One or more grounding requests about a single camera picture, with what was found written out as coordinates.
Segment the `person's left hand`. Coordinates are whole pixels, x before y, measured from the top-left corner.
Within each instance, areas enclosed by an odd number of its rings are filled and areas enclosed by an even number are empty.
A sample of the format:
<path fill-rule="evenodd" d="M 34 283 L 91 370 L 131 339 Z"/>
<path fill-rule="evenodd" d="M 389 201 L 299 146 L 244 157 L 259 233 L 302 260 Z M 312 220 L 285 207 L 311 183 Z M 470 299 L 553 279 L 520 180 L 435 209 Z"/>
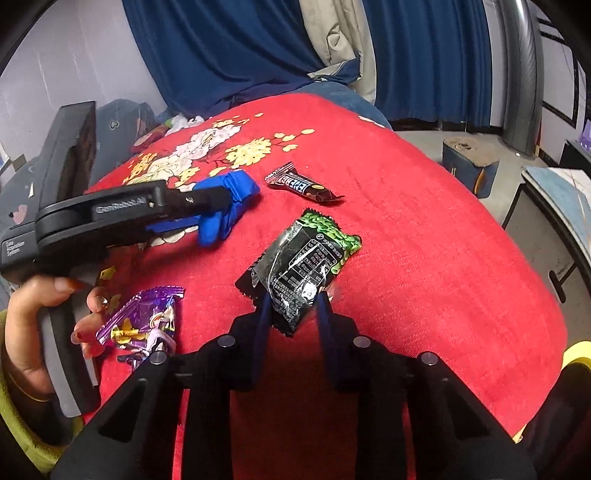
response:
<path fill-rule="evenodd" d="M 36 275 L 11 296 L 6 311 L 5 351 L 9 376 L 24 393 L 35 400 L 49 398 L 54 388 L 43 356 L 41 312 L 57 307 L 82 292 L 86 285 L 75 279 Z M 70 341 L 87 359 L 104 352 L 96 334 L 105 321 L 109 296 L 95 287 L 86 298 L 88 314 L 70 332 Z"/>

